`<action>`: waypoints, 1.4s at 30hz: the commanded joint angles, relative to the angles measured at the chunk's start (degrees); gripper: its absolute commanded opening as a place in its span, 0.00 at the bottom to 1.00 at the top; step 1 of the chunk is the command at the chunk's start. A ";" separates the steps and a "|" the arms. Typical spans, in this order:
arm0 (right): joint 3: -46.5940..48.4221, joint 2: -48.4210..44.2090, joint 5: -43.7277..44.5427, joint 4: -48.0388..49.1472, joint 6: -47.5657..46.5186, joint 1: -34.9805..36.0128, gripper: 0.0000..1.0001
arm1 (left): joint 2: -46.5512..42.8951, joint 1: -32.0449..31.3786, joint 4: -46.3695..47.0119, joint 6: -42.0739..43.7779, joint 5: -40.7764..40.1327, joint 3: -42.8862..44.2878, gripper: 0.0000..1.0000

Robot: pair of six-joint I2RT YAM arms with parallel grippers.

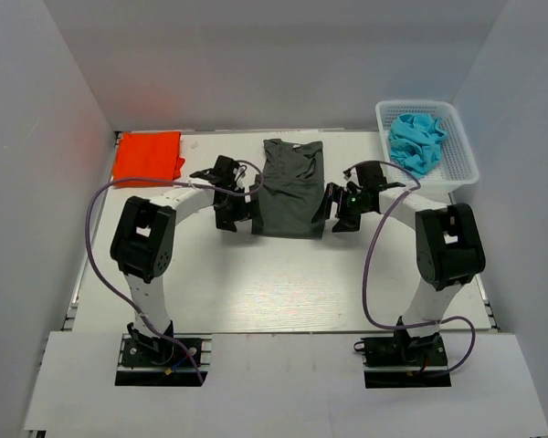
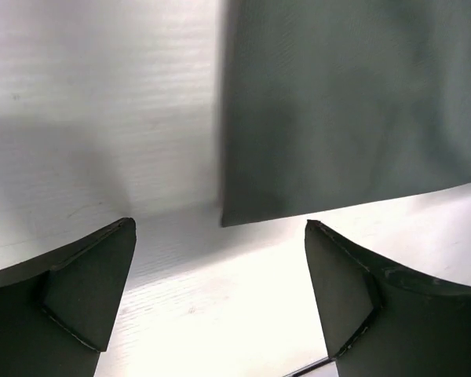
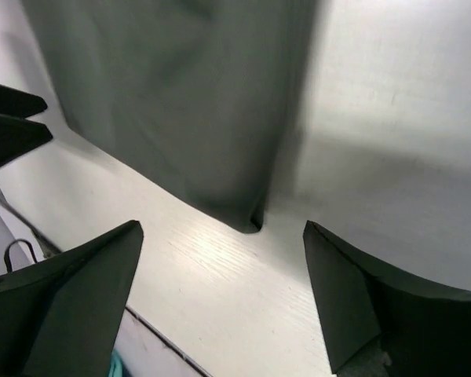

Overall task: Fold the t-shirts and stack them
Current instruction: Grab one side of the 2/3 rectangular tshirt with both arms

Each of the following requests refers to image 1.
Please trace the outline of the dark grey t-shirt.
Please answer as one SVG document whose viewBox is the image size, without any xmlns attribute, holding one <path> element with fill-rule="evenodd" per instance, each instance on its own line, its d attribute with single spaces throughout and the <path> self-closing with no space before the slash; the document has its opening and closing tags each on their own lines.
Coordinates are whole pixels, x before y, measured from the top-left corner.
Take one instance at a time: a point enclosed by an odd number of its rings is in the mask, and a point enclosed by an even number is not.
<svg viewBox="0 0 548 438">
<path fill-rule="evenodd" d="M 263 186 L 253 199 L 258 214 L 251 233 L 276 238 L 322 238 L 323 220 L 314 220 L 324 195 L 323 143 L 263 141 Z"/>
</svg>

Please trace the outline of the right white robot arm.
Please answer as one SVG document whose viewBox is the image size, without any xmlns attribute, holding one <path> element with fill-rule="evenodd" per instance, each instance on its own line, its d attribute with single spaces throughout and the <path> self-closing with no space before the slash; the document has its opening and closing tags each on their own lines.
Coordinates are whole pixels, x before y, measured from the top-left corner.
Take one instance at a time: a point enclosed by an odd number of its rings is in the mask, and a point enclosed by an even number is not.
<svg viewBox="0 0 548 438">
<path fill-rule="evenodd" d="M 363 214 L 379 214 L 367 250 L 362 273 L 361 297 L 366 319 L 379 329 L 388 325 L 374 319 L 368 304 L 369 273 L 375 247 L 388 219 L 396 219 L 415 233 L 416 266 L 420 280 L 416 293 L 393 330 L 406 333 L 394 341 L 395 355 L 413 364 L 427 353 L 424 338 L 438 333 L 450 319 L 445 313 L 453 298 L 486 265 L 480 233 L 471 207 L 466 203 L 438 203 L 419 195 L 421 183 L 407 172 L 409 183 L 387 181 L 384 161 L 358 162 L 344 171 L 357 177 L 344 186 L 327 184 L 321 203 L 312 219 L 315 222 L 335 217 L 335 233 L 357 232 Z"/>
</svg>

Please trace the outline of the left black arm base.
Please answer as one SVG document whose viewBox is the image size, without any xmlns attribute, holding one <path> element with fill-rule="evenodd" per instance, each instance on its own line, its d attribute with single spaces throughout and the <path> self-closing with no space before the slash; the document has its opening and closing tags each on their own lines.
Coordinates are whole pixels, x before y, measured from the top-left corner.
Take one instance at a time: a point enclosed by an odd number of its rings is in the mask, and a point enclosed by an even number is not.
<svg viewBox="0 0 548 438">
<path fill-rule="evenodd" d="M 197 388 L 203 385 L 186 353 L 170 343 L 162 352 L 122 336 L 115 373 L 116 387 Z"/>
</svg>

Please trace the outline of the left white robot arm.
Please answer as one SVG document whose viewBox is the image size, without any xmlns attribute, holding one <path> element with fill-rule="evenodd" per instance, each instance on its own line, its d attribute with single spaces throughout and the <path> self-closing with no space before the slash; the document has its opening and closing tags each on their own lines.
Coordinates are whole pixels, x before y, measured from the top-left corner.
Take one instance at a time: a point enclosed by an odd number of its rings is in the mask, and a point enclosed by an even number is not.
<svg viewBox="0 0 548 438">
<path fill-rule="evenodd" d="M 213 167 L 194 172 L 184 184 L 152 198 L 130 197 L 121 212 L 111 242 L 114 260 L 136 305 L 130 336 L 143 343 L 153 363 L 164 364 L 174 355 L 174 325 L 165 306 L 163 274 L 173 258 L 176 226 L 211 207 L 216 228 L 235 232 L 236 223 L 251 218 L 248 197 L 263 183 L 258 174 L 248 190 L 243 178 L 253 164 L 220 155 Z"/>
</svg>

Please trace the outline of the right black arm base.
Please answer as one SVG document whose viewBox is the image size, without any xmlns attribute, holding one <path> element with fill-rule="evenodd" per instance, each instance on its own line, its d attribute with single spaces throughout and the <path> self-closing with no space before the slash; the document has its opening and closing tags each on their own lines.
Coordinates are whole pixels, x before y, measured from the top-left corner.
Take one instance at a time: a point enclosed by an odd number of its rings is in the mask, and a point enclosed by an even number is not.
<svg viewBox="0 0 548 438">
<path fill-rule="evenodd" d="M 353 350 L 363 356 L 366 389 L 448 388 L 451 378 L 442 337 L 416 345 L 403 330 L 361 338 Z"/>
</svg>

